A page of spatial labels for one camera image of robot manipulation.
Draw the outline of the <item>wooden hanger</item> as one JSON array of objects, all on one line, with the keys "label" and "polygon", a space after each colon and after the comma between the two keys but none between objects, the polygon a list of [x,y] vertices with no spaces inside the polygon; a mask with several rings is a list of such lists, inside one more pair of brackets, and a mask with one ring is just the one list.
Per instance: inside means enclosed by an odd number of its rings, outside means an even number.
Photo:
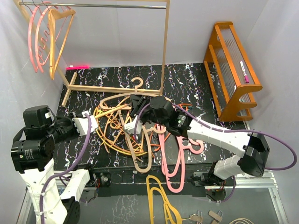
[{"label": "wooden hanger", "polygon": [[[60,61],[60,57],[64,50],[75,13],[76,12],[72,9],[62,12],[62,13],[55,9],[51,9],[48,13],[48,25],[50,28],[50,78],[51,78],[51,80],[55,79],[55,73],[56,73],[56,70],[57,70],[57,67],[58,67],[58,64]],[[71,17],[70,23],[68,25],[68,28],[67,28],[67,31],[66,31],[66,34],[64,37],[64,41],[60,48],[58,57],[57,57],[57,59],[55,59],[56,21],[63,19],[63,18],[67,18],[69,16]]]}]

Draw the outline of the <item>beige plastic hanger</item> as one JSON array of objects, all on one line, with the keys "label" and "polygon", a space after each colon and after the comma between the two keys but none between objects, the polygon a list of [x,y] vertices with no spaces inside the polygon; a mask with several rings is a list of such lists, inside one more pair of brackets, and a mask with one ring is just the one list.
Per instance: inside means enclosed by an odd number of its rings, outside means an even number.
[{"label": "beige plastic hanger", "polygon": [[[151,138],[148,134],[152,132],[155,132],[157,134],[163,134],[166,132],[166,128],[164,127],[161,130],[158,130],[154,127],[146,129],[145,126],[142,126],[141,143],[137,143],[136,140],[133,139],[132,135],[125,133],[123,129],[124,125],[132,119],[128,115],[124,119],[122,117],[121,111],[129,111],[132,109],[131,106],[128,106],[124,103],[127,99],[129,99],[130,96],[133,96],[133,93],[121,93],[104,98],[100,101],[99,105],[93,112],[98,123],[98,128],[96,129],[96,132],[102,140],[102,144],[104,145],[108,153],[110,153],[110,149],[112,149],[121,154],[131,156],[133,159],[135,169],[140,173],[146,173],[150,170],[152,166],[152,159],[154,158],[154,154],[151,150]],[[120,101],[117,106],[107,106],[107,101],[120,97],[124,97],[124,99]],[[110,126],[113,130],[118,131],[117,135],[114,136],[114,140],[111,140],[106,136],[108,126]],[[121,135],[124,136],[128,149],[124,149],[116,145],[116,142]],[[142,160],[139,157],[143,155],[148,156],[148,165],[146,168],[140,168],[137,163],[138,161],[142,162]]]}]

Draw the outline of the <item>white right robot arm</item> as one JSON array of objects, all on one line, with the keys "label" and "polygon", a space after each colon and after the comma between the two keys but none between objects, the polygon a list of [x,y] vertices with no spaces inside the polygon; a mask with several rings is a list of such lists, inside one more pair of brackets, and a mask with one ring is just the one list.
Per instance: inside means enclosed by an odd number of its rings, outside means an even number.
[{"label": "white right robot arm", "polygon": [[155,123],[174,136],[202,140],[234,154],[223,161],[214,162],[209,171],[199,177],[193,176],[193,182],[220,185],[237,174],[263,176],[270,149],[262,134],[212,125],[173,105],[164,96],[150,98],[132,94],[130,102],[132,122],[124,126],[127,134],[137,136],[145,123]]}]

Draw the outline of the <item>pink wavy wire hanger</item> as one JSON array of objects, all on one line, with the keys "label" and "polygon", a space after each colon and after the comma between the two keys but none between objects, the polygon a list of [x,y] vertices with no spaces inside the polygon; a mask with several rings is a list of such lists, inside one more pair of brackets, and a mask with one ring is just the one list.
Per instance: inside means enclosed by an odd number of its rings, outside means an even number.
[{"label": "pink wavy wire hanger", "polygon": [[16,6],[28,22],[28,54],[34,72],[44,73],[50,56],[49,1],[17,0]]}]

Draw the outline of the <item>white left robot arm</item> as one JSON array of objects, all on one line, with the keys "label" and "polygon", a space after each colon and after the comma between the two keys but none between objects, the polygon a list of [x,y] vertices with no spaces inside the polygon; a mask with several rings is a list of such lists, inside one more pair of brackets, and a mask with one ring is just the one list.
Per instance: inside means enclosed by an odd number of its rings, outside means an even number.
[{"label": "white left robot arm", "polygon": [[[11,158],[27,185],[38,224],[77,224],[85,186],[96,182],[90,163],[81,163],[90,134],[98,127],[88,111],[55,116],[47,105],[23,112],[25,126],[13,138]],[[68,170],[54,172],[56,144],[85,136],[79,156]]]}]

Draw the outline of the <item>pink curved wire hanger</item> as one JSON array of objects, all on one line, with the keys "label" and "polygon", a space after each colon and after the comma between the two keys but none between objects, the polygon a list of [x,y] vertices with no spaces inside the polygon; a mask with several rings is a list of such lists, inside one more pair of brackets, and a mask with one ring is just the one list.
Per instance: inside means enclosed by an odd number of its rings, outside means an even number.
[{"label": "pink curved wire hanger", "polygon": [[[50,77],[54,79],[76,12],[68,6],[51,6],[49,2],[45,2],[44,6],[45,9],[36,6],[30,17],[28,51],[35,72],[45,72],[44,66],[48,63]],[[56,54],[56,41],[66,22],[68,27],[64,40]]]}]

